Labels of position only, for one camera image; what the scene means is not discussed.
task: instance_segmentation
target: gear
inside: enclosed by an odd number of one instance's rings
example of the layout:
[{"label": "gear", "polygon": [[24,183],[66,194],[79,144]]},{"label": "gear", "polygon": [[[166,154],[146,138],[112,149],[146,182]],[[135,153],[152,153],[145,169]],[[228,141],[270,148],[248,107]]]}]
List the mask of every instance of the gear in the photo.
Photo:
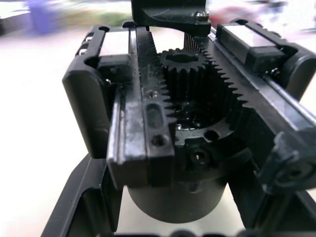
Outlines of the gear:
[{"label": "gear", "polygon": [[162,52],[160,61],[172,102],[193,101],[203,97],[200,88],[209,78],[209,60],[203,54],[187,49],[170,49]]}]

